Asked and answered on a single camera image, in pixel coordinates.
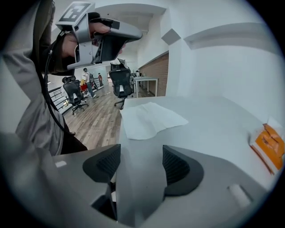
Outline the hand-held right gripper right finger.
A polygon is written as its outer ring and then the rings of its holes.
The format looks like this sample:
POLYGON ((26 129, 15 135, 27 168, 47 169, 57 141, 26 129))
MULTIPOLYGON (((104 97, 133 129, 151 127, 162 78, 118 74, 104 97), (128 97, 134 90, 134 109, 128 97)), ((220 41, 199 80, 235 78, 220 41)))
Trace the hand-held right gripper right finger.
POLYGON ((267 191, 233 163, 173 146, 163 146, 165 197, 185 197, 190 223, 223 223, 261 200, 267 191))

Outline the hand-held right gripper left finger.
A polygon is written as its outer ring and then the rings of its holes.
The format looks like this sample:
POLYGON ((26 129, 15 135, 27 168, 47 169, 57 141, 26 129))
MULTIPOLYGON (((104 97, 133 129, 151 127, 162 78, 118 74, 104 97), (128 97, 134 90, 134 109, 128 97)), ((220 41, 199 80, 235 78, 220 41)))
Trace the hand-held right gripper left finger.
POLYGON ((121 145, 54 156, 59 173, 88 205, 104 215, 116 215, 111 182, 121 162, 121 145))

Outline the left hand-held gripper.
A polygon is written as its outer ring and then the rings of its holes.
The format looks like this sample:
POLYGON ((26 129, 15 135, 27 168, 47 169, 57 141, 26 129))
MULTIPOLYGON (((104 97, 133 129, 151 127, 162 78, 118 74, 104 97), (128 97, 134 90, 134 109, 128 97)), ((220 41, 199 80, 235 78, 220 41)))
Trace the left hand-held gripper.
POLYGON ((76 39, 77 46, 73 51, 75 62, 67 66, 68 70, 112 61, 118 56, 127 40, 137 41, 143 36, 137 27, 101 18, 94 9, 95 3, 74 1, 56 23, 61 31, 73 34, 76 39), (94 32, 91 35, 89 25, 92 22, 106 24, 111 29, 107 33, 94 32))

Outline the person's left hand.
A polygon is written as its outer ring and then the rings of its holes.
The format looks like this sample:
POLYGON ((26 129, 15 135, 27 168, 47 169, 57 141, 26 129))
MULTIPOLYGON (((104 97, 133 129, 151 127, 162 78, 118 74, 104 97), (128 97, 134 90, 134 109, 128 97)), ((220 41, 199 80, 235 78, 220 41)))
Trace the person's left hand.
MULTIPOLYGON (((102 24, 102 23, 89 23, 89 31, 90 36, 92 36, 95 32, 98 33, 107 33, 109 32, 110 27, 102 24)), ((63 43, 61 46, 61 57, 63 59, 67 57, 75 57, 75 48, 77 47, 77 39, 75 35, 72 33, 66 34, 63 39, 63 43)))

